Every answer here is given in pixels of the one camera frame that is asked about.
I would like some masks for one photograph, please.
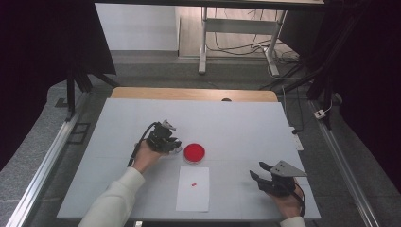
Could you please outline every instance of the wall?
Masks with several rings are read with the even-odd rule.
[[[175,7],[96,4],[111,50],[178,50]]]

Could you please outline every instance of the table surface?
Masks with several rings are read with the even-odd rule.
[[[222,97],[242,101],[221,102]],[[193,166],[179,153],[163,157],[145,173],[147,181],[136,195],[130,219],[280,219],[274,202],[249,175],[252,170],[270,179],[259,161],[275,165],[284,160],[304,169],[276,100],[267,91],[116,88],[106,101],[58,218],[82,218],[107,185],[123,174],[133,145],[146,127],[166,118],[177,128],[173,135],[183,141],[183,148],[199,143],[206,149],[205,158],[195,166],[210,169],[209,212],[175,210],[180,167]],[[305,191],[305,218],[320,218],[307,178],[298,182]]]
[[[94,0],[95,3],[217,7],[238,9],[327,10],[323,0]]]

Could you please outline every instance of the table leg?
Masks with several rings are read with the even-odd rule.
[[[206,22],[207,22],[207,7],[202,8],[201,25],[201,45],[200,45],[200,68],[199,74],[206,73]]]
[[[271,41],[270,41],[269,48],[265,50],[266,59],[268,60],[269,69],[270,69],[271,75],[273,77],[278,77],[280,75],[277,70],[277,66],[274,62],[273,51],[274,51],[274,47],[275,47],[277,39],[278,39],[278,35],[280,34],[281,26],[283,25],[284,18],[286,17],[286,13],[287,13],[287,11],[282,11],[282,13],[277,21],[276,28],[275,28],[273,34],[271,35]]]

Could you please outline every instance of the white sleeve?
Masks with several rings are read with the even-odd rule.
[[[288,218],[280,222],[281,227],[305,227],[302,217]]]
[[[79,226],[124,226],[135,203],[135,193],[144,182],[140,172],[128,167],[124,175],[94,201]]]

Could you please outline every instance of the aluminum rail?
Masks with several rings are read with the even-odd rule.
[[[35,176],[33,176],[32,181],[27,187],[24,196],[21,198],[20,202],[15,208],[14,213],[12,213],[12,216],[9,219],[6,227],[20,227],[24,225],[33,204],[38,198],[38,195],[41,192],[48,175],[50,174],[50,171],[52,170],[65,143],[67,142],[68,136],[70,135],[72,129],[77,123],[80,114],[82,113],[87,99],[88,94],[83,93],[78,100],[75,115],[71,118],[70,121],[65,121],[62,124],[59,133],[50,146],[49,151],[44,156],[44,160],[39,166]]]
[[[316,108],[316,106],[317,105],[314,102],[309,101],[309,107],[313,113],[318,111],[318,108]],[[334,160],[339,167],[342,178],[344,179],[345,184],[347,184],[348,190],[356,202],[357,209],[359,210],[360,215],[365,222],[365,225],[368,227],[379,227],[380,224],[375,217],[375,213],[370,203],[366,199],[365,193],[362,191],[359,184],[357,183],[357,179],[347,160],[345,159],[345,156],[342,153],[336,137],[334,136],[333,132],[324,125],[322,121],[318,121],[318,124],[323,133],[323,137],[327,145],[329,146],[331,153],[333,154]]]

